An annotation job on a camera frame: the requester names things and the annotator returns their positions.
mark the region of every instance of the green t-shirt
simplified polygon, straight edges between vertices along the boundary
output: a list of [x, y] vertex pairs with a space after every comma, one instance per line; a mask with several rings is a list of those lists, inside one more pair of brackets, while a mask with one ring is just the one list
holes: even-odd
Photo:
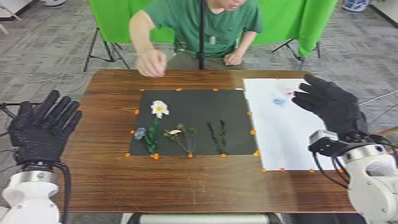
[[[145, 8], [156, 28], [168, 27], [175, 33], [173, 50], [191, 55], [198, 52], [198, 0], [154, 0]], [[223, 57], [234, 51], [243, 31], [262, 32], [257, 0], [246, 0], [234, 11], [214, 14], [205, 10], [204, 56]]]

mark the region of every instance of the white flower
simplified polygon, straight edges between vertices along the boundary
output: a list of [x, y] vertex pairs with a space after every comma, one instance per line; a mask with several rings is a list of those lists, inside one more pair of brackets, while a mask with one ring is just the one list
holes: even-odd
[[168, 132], [170, 135], [175, 135], [177, 133], [180, 133], [179, 130], [172, 130], [172, 131]]
[[152, 114], [156, 114], [157, 119], [161, 119], [163, 114], [168, 115], [166, 104], [156, 100], [152, 101]]

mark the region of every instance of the orange tape marker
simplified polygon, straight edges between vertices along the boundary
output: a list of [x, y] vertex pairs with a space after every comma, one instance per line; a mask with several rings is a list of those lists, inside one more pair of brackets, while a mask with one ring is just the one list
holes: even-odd
[[259, 157], [259, 150], [252, 153], [253, 157]]

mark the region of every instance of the wall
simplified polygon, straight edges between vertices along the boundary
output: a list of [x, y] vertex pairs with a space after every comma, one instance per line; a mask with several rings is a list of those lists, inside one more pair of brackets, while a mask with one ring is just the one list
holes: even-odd
[[374, 2], [372, 5], [398, 23], [398, 1], [387, 0], [387, 2]]
[[[0, 5], [6, 7], [12, 13], [19, 11], [31, 0], [0, 0]], [[0, 18], [8, 18], [10, 15], [3, 9], [0, 9]]]

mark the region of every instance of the floor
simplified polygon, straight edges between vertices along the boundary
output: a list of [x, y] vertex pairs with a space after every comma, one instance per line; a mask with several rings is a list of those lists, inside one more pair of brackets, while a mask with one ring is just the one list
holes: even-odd
[[[93, 72], [100, 68], [122, 68], [120, 62], [92, 60], [88, 71], [81, 72], [95, 27], [86, 1], [69, 0], [60, 9], [47, 9], [37, 3], [21, 18], [21, 22], [0, 22], [10, 33], [8, 36], [0, 33], [0, 101], [38, 101], [51, 89], [79, 99]], [[250, 48], [244, 55], [248, 69], [296, 69], [287, 49], [271, 54], [275, 46]], [[131, 46], [122, 47], [125, 61], [134, 66]], [[170, 56], [170, 46], [157, 48]], [[104, 55], [99, 44], [95, 54]], [[360, 102], [398, 89], [398, 29], [371, 10], [351, 15], [335, 9], [321, 38], [321, 58], [315, 54], [308, 56], [303, 70], [331, 80], [353, 92]], [[395, 104], [398, 94], [362, 106], [371, 132], [398, 125]], [[0, 133], [6, 122], [0, 114]], [[8, 148], [8, 140], [1, 138], [0, 149]], [[12, 166], [6, 152], [0, 154], [0, 164], [0, 168]], [[13, 169], [1, 172], [0, 188], [12, 172]], [[70, 223], [111, 224], [118, 219], [116, 214], [79, 214], [72, 215]]]

